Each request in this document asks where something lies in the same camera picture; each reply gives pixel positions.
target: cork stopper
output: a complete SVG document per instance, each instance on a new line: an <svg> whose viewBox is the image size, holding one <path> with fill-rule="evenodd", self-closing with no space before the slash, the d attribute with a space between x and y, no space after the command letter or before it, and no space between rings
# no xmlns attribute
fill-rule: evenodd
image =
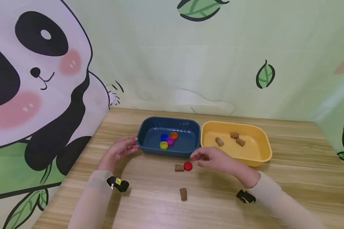
<svg viewBox="0 0 344 229"><path fill-rule="evenodd" d="M239 133L231 133L231 138L237 139L240 137Z"/></svg>
<svg viewBox="0 0 344 229"><path fill-rule="evenodd" d="M186 188L181 188L180 194L181 194L181 200L182 201L187 200L187 189Z"/></svg>
<svg viewBox="0 0 344 229"><path fill-rule="evenodd" d="M175 171L185 171L185 168L183 165L175 164Z"/></svg>
<svg viewBox="0 0 344 229"><path fill-rule="evenodd" d="M218 143L219 146L223 146L224 145L224 142L219 137L216 137L215 141Z"/></svg>
<svg viewBox="0 0 344 229"><path fill-rule="evenodd" d="M239 138L236 140L236 142L237 142L240 146L244 146L245 143L246 143L244 140L239 139Z"/></svg>

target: left hand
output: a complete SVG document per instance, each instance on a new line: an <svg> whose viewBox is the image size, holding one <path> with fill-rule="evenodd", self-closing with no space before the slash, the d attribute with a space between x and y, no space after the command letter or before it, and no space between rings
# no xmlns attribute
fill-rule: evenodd
<svg viewBox="0 0 344 229"><path fill-rule="evenodd" d="M136 144L138 138L136 136L128 136L117 139L111 147L105 152L98 164L98 170L108 170L114 173L116 163L139 149Z"/></svg>

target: yellow plastic tray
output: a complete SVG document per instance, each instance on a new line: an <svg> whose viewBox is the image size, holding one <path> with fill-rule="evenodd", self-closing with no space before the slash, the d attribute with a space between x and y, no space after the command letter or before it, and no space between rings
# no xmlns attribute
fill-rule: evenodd
<svg viewBox="0 0 344 229"><path fill-rule="evenodd" d="M238 145L230 133L239 133L240 139L246 144L243 147ZM224 142L222 147L216 143L216 137ZM226 154L251 167L258 167L273 156L266 133L252 125L208 121L201 128L200 143L202 147L219 147Z"/></svg>

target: wooden table surface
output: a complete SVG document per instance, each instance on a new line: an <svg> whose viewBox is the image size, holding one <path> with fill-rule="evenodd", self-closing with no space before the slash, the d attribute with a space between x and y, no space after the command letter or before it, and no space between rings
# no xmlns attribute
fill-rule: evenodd
<svg viewBox="0 0 344 229"><path fill-rule="evenodd" d="M112 108L34 228L66 228L88 177L118 137L136 135L144 119L168 116L247 123L262 128L273 150L257 168L283 191L315 213L329 228L344 228L344 165L314 123ZM104 228L279 228L257 204L235 195L243 186L234 178L194 166L174 172L184 159L137 152L119 162L115 174L129 181L115 190ZM180 199L187 188L188 200Z"/></svg>

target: beige sleeve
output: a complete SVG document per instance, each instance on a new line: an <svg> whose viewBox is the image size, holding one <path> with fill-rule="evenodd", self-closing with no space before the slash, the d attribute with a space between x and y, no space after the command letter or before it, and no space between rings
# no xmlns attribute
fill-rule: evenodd
<svg viewBox="0 0 344 229"><path fill-rule="evenodd" d="M112 194L106 182L110 176L113 174L105 170L92 173L70 218L69 229L102 228Z"/></svg>
<svg viewBox="0 0 344 229"><path fill-rule="evenodd" d="M290 229L323 229L326 228L321 221L317 220L307 209L296 202L292 197L282 191L281 187L259 172L259 182L247 190L256 198L256 202L269 210L283 228Z"/></svg>

